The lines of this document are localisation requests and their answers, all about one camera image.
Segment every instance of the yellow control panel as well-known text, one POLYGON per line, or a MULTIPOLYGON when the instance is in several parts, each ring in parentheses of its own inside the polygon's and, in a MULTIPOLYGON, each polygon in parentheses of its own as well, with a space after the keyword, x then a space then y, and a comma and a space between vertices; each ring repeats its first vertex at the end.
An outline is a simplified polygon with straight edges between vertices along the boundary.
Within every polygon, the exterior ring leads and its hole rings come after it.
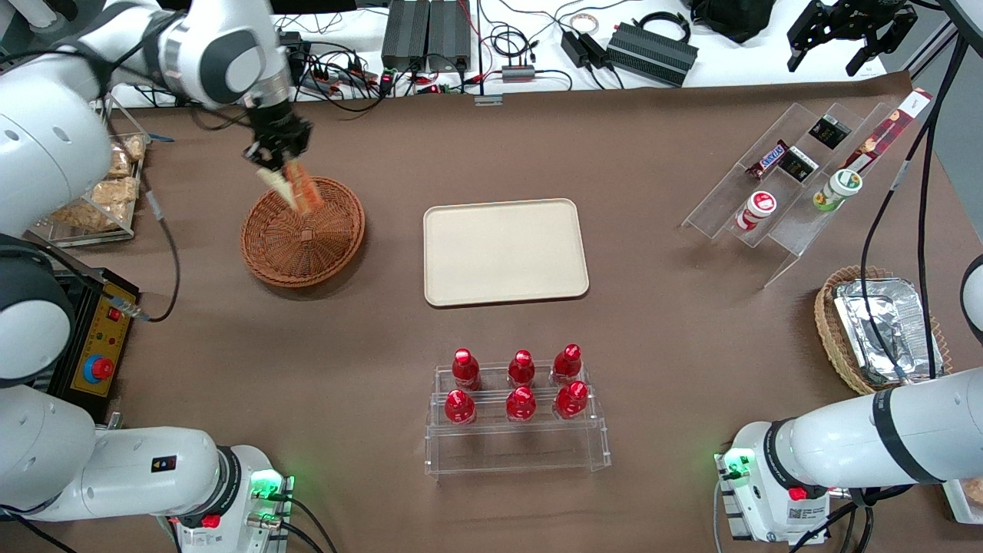
MULTIPOLYGON (((105 289, 128 301, 137 300, 134 294, 112 282, 107 282, 105 289)), ((100 296, 79 363, 72 375, 72 390, 101 398, 109 396, 109 388, 116 376, 116 365, 123 353, 123 343, 129 328, 130 317, 110 305, 104 296, 100 296)))

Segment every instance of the red bottle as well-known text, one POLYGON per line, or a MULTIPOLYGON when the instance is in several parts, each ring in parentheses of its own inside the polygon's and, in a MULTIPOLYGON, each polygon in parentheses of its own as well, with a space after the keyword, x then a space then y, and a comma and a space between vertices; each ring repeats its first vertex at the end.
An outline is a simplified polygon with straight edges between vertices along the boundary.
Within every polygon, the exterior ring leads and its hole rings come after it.
POLYGON ((482 388, 482 373, 478 367, 478 359, 465 348, 454 353, 454 362, 450 365, 454 373, 454 383, 461 390, 477 392, 482 388))
POLYGON ((559 389, 553 400, 553 413, 560 418, 573 418, 587 408, 587 385, 576 380, 559 389))
POLYGON ((581 365, 583 362, 580 360, 580 346, 571 343, 553 361, 553 368, 549 371, 549 381, 557 386, 566 386, 577 380, 581 365))
POLYGON ((447 394, 447 402, 443 405, 443 413, 454 424, 471 424, 478 418, 475 401, 466 392, 451 390, 447 394))
POLYGON ((536 376, 536 365, 533 364, 533 354, 525 349, 515 352, 515 358, 508 364, 508 383, 512 388, 532 386, 536 376))
POLYGON ((520 386, 505 400, 505 416, 512 422, 525 422, 536 413, 536 396, 527 386, 520 386))

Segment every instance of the aluminum foil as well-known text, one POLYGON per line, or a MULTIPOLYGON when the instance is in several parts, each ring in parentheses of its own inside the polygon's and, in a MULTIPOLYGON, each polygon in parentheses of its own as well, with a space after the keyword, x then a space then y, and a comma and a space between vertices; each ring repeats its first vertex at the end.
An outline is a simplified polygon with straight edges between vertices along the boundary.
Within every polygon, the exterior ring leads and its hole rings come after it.
MULTIPOLYGON (((873 324, 864 306, 860 280, 842 282, 833 288, 840 322, 864 378, 876 386, 928 380, 925 326, 915 287, 902 278, 872 278, 867 279, 867 296, 873 324), (897 366, 878 343, 875 326, 897 366)), ((941 372, 942 356, 934 337, 932 341, 936 371, 941 372)))

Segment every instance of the brown wicker basket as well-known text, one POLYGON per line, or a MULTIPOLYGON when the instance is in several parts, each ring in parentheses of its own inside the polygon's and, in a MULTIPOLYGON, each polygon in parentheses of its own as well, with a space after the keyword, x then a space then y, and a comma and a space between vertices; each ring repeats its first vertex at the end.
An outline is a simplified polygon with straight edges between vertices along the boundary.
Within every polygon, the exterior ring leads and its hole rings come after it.
POLYGON ((257 278, 286 288, 323 282, 344 269, 365 235, 362 204, 346 186, 313 177, 324 206, 299 215, 266 191, 243 223, 240 248, 257 278))
MULTIPOLYGON (((885 278, 891 276, 891 273, 883 269, 876 267, 867 268, 868 278, 885 278)), ((830 357, 833 367, 837 369, 839 377, 848 386, 853 388, 855 392, 863 396, 873 394, 884 388, 893 388, 897 385, 874 386, 861 376, 860 367, 857 364, 856 358, 853 356, 853 348, 850 347, 849 338, 846 337, 846 331, 839 322, 837 307, 833 304, 833 286, 846 280, 855 280, 857 278, 860 278, 860 267, 854 265, 853 267, 840 269, 826 280, 826 283, 820 288, 819 293, 816 294, 816 328, 819 330, 819 338, 823 341, 826 354, 830 357)), ((932 334, 935 335, 935 341, 939 345, 939 353, 942 356, 943 374, 950 374, 953 371, 953 366, 952 359, 949 357, 949 348, 946 346, 946 339, 943 338, 942 333, 939 331, 939 323, 935 320, 935 317, 932 317, 931 321, 932 334)))

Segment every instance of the brown tabletop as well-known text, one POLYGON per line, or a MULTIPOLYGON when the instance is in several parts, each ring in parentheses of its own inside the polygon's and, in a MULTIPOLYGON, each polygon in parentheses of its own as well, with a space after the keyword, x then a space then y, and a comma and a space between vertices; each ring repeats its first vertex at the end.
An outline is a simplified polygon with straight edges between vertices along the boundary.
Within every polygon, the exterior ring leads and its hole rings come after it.
MULTIPOLYGON (((907 77, 895 75, 843 85, 513 94, 489 108, 470 97, 421 96, 387 100, 355 121, 328 104, 302 105, 316 124, 304 163, 350 186, 368 217, 352 269, 303 292, 267 288, 240 258, 240 225, 264 190, 239 158, 248 131, 207 133, 184 110, 140 111, 150 132, 177 139, 151 148, 147 174, 180 245, 184 280, 174 315, 133 332, 119 382, 126 424, 201 428, 218 443, 261 448, 297 476, 297 497, 342 553, 711 552, 712 453, 748 422, 853 395, 820 345, 813 298, 830 273, 859 261, 915 133, 767 290, 761 284, 783 259, 777 248, 710 242, 678 226, 793 101, 816 113, 834 101, 866 113, 909 90, 907 77), (578 207, 591 277, 585 297, 427 304, 427 208, 555 197, 578 207), (606 411, 613 466, 439 485, 424 475, 434 365, 459 346, 490 362, 518 348, 548 357, 572 341, 584 348, 606 411)), ((916 162, 871 256, 911 279, 918 174, 916 162)), ((158 313, 171 262, 142 207, 135 240, 78 251, 139 285, 147 310, 158 313)), ((958 288, 981 247, 941 166, 927 249, 931 305, 954 366, 975 367, 983 348, 962 320, 958 288)), ((983 529, 950 522, 945 511, 935 488, 879 505, 869 551, 979 551, 983 529)), ((150 517, 42 527, 80 553, 173 551, 150 517)), ((13 524, 0 526, 0 543, 5 553, 51 550, 13 524)), ((837 539, 810 550, 835 547, 837 539)), ((724 550, 786 547, 725 538, 724 550)))

